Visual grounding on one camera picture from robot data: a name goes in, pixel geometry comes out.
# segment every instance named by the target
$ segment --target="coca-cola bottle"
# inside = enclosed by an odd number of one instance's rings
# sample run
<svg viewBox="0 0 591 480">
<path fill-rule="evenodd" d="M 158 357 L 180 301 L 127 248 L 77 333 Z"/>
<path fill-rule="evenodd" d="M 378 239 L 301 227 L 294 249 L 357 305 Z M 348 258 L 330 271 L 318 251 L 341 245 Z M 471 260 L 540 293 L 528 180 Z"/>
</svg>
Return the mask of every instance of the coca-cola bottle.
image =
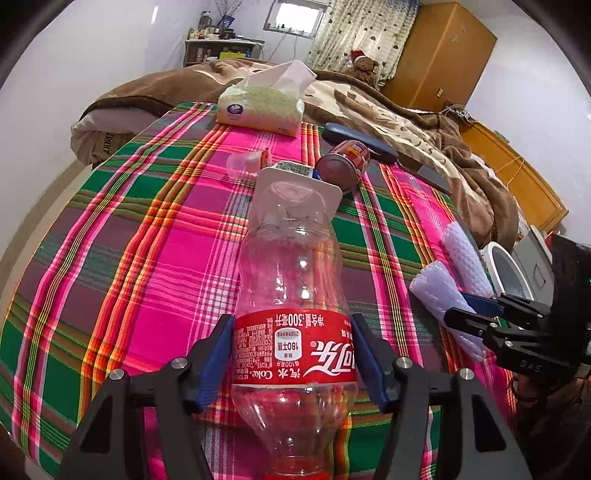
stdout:
<svg viewBox="0 0 591 480">
<path fill-rule="evenodd" d="M 355 360 L 330 221 L 289 217 L 267 215 L 241 247 L 232 400 L 270 452 L 267 480 L 317 480 L 357 395 Z"/>
</svg>

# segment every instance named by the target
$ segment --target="red can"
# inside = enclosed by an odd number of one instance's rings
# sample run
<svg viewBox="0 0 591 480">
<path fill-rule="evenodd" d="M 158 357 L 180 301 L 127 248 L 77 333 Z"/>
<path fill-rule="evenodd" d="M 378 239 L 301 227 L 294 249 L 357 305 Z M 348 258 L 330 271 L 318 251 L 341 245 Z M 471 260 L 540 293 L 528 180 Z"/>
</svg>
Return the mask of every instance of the red can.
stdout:
<svg viewBox="0 0 591 480">
<path fill-rule="evenodd" d="M 349 193 L 357 188 L 369 165 L 369 149 L 357 140 L 345 140 L 316 162 L 320 178 Z"/>
</svg>

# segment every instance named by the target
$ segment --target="screw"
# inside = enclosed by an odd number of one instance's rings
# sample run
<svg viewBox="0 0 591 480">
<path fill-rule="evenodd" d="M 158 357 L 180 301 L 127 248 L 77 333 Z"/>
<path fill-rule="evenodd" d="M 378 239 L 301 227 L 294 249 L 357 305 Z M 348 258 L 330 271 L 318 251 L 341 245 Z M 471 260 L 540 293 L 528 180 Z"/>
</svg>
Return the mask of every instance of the screw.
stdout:
<svg viewBox="0 0 591 480">
<path fill-rule="evenodd" d="M 398 358 L 398 360 L 396 360 L 396 365 L 406 370 L 412 367 L 413 361 L 407 356 L 401 356 Z"/>
<path fill-rule="evenodd" d="M 464 380 L 472 380 L 474 378 L 474 372 L 469 368 L 462 368 L 460 370 L 460 377 Z"/>
<path fill-rule="evenodd" d="M 187 359 L 185 357 L 179 356 L 178 358 L 175 358 L 172 362 L 170 362 L 170 365 L 175 370 L 182 370 L 187 366 L 188 363 L 189 362 L 187 362 Z"/>
<path fill-rule="evenodd" d="M 111 380 L 121 380 L 125 375 L 125 372 L 123 370 L 121 370 L 120 368 L 115 368 L 115 370 L 113 370 L 110 374 L 109 374 L 109 378 Z"/>
</svg>

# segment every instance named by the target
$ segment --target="yellow box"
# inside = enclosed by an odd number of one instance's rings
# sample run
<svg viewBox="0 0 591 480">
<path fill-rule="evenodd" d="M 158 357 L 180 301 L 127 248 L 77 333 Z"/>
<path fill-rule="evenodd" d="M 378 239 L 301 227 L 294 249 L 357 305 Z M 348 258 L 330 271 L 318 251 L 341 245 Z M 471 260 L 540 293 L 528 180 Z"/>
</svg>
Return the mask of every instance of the yellow box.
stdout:
<svg viewBox="0 0 591 480">
<path fill-rule="evenodd" d="M 246 58 L 245 53 L 236 53 L 233 51 L 223 51 L 220 53 L 220 60 L 221 59 L 244 59 Z"/>
</svg>

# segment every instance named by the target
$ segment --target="plaid bed sheet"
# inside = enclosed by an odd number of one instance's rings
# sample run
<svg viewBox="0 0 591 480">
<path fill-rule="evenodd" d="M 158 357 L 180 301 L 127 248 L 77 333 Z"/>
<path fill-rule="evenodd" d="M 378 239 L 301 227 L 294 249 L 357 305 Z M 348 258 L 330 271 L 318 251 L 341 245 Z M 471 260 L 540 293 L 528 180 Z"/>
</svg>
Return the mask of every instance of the plaid bed sheet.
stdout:
<svg viewBox="0 0 591 480">
<path fill-rule="evenodd" d="M 108 372 L 156 370 L 233 312 L 254 183 L 226 175 L 228 155 L 269 146 L 275 161 L 313 165 L 330 148 L 309 124 L 292 139 L 215 119 L 215 105 L 181 104 L 96 170 L 14 294 L 0 340 L 0 423 L 51 476 Z M 453 220 L 448 197 L 372 163 L 333 220 L 345 294 L 350 310 L 399 354 L 429 370 L 473 368 L 510 418 L 508 373 L 492 358 L 474 366 L 407 290 L 434 260 L 453 272 L 440 241 Z M 329 446 L 335 479 L 373 475 L 389 420 L 362 391 Z M 439 422 L 432 407 L 424 479 L 434 475 Z M 150 468 L 165 478 L 153 423 L 148 415 Z M 260 477 L 266 453 L 236 414 L 227 382 L 199 428 L 216 480 Z"/>
</svg>

